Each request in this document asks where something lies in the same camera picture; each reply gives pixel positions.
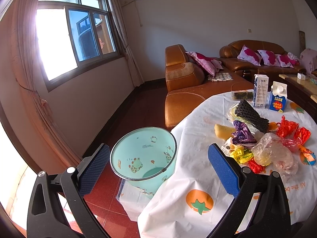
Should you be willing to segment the purple plastic wrapper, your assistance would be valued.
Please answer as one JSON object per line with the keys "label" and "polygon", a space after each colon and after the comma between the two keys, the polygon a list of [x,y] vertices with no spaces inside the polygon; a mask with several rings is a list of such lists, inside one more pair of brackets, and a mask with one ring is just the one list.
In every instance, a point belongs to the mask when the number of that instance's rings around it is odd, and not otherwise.
{"label": "purple plastic wrapper", "polygon": [[235,145],[253,145],[256,144],[257,141],[251,134],[251,131],[247,127],[247,125],[241,121],[234,120],[233,125],[235,127],[235,132],[232,133],[232,143]]}

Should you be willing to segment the yellow sponge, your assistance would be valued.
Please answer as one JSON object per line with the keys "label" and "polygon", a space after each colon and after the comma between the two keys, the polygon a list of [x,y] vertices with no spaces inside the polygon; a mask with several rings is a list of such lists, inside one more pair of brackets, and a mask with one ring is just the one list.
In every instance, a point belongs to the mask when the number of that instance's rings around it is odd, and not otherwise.
{"label": "yellow sponge", "polygon": [[236,131],[234,127],[228,127],[224,125],[215,124],[214,132],[217,138],[227,140],[233,137],[233,133]]}

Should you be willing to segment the black foam net bundle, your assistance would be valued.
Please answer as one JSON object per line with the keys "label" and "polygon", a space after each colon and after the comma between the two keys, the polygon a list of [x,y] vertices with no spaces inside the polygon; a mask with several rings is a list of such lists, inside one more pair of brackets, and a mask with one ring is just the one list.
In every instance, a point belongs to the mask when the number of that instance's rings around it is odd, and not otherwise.
{"label": "black foam net bundle", "polygon": [[251,125],[260,132],[268,132],[269,120],[262,118],[246,100],[242,100],[238,103],[238,106],[235,109],[235,114],[237,117],[243,118],[247,122],[251,123]]}

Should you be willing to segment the orange snack wrapper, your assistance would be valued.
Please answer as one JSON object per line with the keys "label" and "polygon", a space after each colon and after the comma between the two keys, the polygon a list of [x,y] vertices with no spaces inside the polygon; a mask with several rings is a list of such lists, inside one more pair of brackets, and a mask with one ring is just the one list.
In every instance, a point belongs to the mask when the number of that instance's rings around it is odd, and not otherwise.
{"label": "orange snack wrapper", "polygon": [[309,165],[316,164],[316,157],[312,151],[310,151],[309,149],[307,149],[303,145],[299,145],[299,150],[300,150],[301,154],[304,156],[304,158],[307,160],[307,163]]}

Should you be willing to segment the light blue trash bin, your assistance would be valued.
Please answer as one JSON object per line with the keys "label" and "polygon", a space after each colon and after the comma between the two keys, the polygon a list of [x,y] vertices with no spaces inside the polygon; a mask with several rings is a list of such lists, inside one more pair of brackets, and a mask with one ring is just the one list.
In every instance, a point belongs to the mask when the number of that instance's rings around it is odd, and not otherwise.
{"label": "light blue trash bin", "polygon": [[143,127],[123,136],[113,147],[113,172],[149,198],[175,170],[177,141],[168,130]]}

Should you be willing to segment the red foil strip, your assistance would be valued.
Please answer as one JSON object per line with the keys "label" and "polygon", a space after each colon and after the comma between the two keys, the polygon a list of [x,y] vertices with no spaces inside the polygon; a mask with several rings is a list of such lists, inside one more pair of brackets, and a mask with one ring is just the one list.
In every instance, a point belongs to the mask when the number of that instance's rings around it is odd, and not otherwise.
{"label": "red foil strip", "polygon": [[261,173],[265,174],[266,173],[265,167],[262,166],[262,165],[257,164],[254,159],[251,159],[251,160],[248,161],[248,167],[255,174],[261,174]]}

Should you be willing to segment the clear crumpled plastic bag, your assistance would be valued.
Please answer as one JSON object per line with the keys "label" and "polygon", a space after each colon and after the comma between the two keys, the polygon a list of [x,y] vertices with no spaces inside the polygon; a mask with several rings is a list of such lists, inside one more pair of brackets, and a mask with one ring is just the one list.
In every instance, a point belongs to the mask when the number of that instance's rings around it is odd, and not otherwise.
{"label": "clear crumpled plastic bag", "polygon": [[282,177],[294,176],[298,171],[298,162],[292,152],[283,145],[282,139],[273,133],[264,134],[251,152],[257,164],[273,165]]}

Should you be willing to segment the yellow crumpled wrapper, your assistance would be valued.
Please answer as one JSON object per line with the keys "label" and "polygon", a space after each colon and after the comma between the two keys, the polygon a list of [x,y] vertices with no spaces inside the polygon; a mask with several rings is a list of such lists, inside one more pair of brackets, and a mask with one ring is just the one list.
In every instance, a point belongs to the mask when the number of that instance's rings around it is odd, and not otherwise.
{"label": "yellow crumpled wrapper", "polygon": [[238,164],[246,164],[254,157],[250,149],[241,145],[231,145],[230,149],[230,157],[234,158]]}

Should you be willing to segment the white plastic sheet under bin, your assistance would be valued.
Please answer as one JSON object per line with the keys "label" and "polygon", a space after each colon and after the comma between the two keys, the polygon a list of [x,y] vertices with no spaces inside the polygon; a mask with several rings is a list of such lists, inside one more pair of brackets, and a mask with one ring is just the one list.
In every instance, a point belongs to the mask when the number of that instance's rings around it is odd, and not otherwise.
{"label": "white plastic sheet under bin", "polygon": [[151,200],[150,197],[125,180],[121,180],[119,183],[116,199],[122,205],[129,219],[135,222],[137,222],[139,215]]}

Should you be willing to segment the red crumpled wrapper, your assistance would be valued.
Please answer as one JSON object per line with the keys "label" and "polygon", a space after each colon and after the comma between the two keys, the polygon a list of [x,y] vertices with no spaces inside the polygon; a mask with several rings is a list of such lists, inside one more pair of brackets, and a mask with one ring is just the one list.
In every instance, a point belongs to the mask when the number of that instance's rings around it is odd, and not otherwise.
{"label": "red crumpled wrapper", "polygon": [[300,127],[295,131],[293,138],[296,141],[299,141],[300,144],[303,146],[310,138],[310,136],[311,132],[308,129],[306,129],[305,127]]}

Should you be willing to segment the red net bag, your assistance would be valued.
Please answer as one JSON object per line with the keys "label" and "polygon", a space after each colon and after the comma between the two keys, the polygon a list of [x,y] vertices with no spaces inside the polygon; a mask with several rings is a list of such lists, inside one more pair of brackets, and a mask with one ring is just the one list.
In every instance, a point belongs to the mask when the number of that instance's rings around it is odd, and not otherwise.
{"label": "red net bag", "polygon": [[279,127],[276,131],[276,135],[281,139],[287,138],[297,130],[298,126],[298,123],[286,120],[285,116],[282,115],[281,122],[279,123]]}

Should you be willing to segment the blue gable-top milk carton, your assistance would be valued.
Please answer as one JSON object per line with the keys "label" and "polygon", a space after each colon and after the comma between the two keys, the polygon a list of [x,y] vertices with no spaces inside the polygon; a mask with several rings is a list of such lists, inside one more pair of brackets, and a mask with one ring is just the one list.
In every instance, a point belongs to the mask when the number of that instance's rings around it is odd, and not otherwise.
{"label": "blue gable-top milk carton", "polygon": [[287,85],[273,81],[270,93],[269,109],[283,113],[287,102]]}

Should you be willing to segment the dark wooden coffee table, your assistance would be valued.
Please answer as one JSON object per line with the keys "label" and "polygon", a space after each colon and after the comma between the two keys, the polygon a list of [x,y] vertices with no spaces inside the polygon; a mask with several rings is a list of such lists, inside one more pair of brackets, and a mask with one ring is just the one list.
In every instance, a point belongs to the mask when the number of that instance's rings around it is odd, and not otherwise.
{"label": "dark wooden coffee table", "polygon": [[279,74],[287,84],[288,99],[304,109],[316,122],[316,71],[300,80],[297,75]]}

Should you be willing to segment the tall white milk carton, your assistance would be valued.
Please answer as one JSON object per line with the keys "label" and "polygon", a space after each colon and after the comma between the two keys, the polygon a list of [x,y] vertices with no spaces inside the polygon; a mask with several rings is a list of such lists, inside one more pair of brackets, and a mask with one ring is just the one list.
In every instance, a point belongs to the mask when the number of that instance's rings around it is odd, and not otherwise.
{"label": "tall white milk carton", "polygon": [[253,107],[265,108],[266,97],[268,94],[269,78],[267,75],[255,74],[254,91],[253,91]]}

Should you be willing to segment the small white box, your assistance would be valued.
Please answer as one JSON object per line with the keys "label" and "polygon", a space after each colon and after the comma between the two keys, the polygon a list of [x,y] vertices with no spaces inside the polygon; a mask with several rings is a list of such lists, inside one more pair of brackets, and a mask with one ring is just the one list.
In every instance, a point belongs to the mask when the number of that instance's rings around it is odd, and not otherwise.
{"label": "small white box", "polygon": [[306,75],[305,74],[302,74],[302,73],[298,73],[297,74],[297,79],[301,80],[301,81],[304,81],[306,79]]}

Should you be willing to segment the checkered cloth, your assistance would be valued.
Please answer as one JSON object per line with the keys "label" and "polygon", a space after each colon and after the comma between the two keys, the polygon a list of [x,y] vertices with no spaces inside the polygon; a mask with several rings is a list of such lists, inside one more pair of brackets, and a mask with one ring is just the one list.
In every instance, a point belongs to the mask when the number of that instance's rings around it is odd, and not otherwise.
{"label": "checkered cloth", "polygon": [[227,82],[232,81],[233,77],[228,72],[219,72],[216,73],[214,76],[209,75],[207,80],[211,82]]}

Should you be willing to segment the orange leather chaise sofa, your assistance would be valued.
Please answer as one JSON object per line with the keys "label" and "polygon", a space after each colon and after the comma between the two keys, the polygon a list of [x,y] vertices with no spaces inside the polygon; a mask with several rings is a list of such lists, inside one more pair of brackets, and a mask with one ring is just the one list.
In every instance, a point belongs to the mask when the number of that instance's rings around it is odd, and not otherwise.
{"label": "orange leather chaise sofa", "polygon": [[201,66],[189,58],[183,45],[165,48],[165,125],[172,129],[206,99],[225,92],[249,90],[253,84],[229,71],[231,81],[212,82]]}

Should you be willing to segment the pink floral pillow on chaise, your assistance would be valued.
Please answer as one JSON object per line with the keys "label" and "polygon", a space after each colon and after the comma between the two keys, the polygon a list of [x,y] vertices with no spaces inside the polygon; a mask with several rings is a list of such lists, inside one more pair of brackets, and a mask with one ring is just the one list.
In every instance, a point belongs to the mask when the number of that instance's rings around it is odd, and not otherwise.
{"label": "pink floral pillow on chaise", "polygon": [[202,66],[212,77],[214,77],[215,74],[219,72],[219,70],[223,70],[221,61],[218,58],[206,57],[203,54],[197,52],[186,53],[188,56],[193,58],[195,62]]}

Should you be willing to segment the pink covered chair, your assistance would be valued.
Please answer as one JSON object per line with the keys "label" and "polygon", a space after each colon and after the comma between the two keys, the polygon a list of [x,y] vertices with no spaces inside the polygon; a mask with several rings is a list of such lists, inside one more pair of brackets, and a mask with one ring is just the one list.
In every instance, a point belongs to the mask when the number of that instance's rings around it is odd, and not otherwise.
{"label": "pink covered chair", "polygon": [[316,70],[317,51],[307,48],[300,53],[300,65],[303,66],[307,74],[311,74]]}

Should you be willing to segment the brown leather back sofa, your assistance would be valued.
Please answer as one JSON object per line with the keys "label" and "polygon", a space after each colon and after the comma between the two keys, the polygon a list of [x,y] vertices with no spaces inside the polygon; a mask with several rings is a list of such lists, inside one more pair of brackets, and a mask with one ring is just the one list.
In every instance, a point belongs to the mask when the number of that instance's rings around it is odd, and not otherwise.
{"label": "brown leather back sofa", "polygon": [[256,74],[267,75],[270,81],[279,81],[281,74],[306,73],[295,55],[271,42],[238,40],[222,47],[219,55],[227,69],[251,82]]}

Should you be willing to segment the pink curtain left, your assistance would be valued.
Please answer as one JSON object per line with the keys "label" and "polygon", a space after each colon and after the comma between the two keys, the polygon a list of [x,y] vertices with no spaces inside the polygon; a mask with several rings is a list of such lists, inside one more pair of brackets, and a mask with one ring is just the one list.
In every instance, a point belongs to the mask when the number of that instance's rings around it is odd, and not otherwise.
{"label": "pink curtain left", "polygon": [[13,72],[21,88],[26,113],[48,153],[64,167],[81,161],[68,146],[56,125],[48,102],[35,89],[35,68],[40,65],[35,41],[35,15],[38,0],[13,0]]}

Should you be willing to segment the pink curtain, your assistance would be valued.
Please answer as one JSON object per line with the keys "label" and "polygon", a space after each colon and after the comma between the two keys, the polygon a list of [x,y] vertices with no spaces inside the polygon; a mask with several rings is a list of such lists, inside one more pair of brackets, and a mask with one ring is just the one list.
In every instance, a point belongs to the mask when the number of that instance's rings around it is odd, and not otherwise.
{"label": "pink curtain", "polygon": [[40,65],[35,41],[35,15],[38,0],[13,0],[13,72],[21,88],[26,113],[48,153],[64,167],[81,161],[68,146],[56,125],[48,102],[35,89],[35,68]]}
{"label": "pink curtain", "polygon": [[121,43],[124,46],[124,53],[128,65],[128,70],[130,72],[130,77],[134,87],[140,86],[144,83],[141,71],[135,60],[134,54],[130,48],[130,43],[128,41],[128,35],[126,33],[126,26],[124,22],[123,12],[120,4],[120,0],[108,0],[110,5],[111,14],[113,16],[113,21],[116,26],[118,36]]}

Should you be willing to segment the pink curtain right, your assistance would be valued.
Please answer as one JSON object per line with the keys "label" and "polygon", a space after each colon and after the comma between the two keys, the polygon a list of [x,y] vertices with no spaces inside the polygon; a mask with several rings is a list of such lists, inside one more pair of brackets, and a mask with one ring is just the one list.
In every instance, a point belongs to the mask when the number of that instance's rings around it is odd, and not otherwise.
{"label": "pink curtain right", "polygon": [[124,46],[124,53],[128,65],[128,70],[130,72],[130,77],[134,87],[140,86],[144,83],[141,71],[135,60],[134,54],[130,48],[130,43],[128,41],[128,35],[126,33],[126,26],[124,22],[123,12],[120,4],[120,0],[108,0],[110,5],[111,14],[113,16],[113,21],[116,26],[118,36],[121,43]]}

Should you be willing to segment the window with dark frame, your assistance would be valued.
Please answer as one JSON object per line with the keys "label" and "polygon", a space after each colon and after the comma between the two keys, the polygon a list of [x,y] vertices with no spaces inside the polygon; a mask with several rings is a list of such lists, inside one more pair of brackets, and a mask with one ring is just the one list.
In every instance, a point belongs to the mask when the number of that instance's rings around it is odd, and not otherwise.
{"label": "window with dark frame", "polygon": [[108,0],[39,0],[35,24],[48,91],[123,56]]}

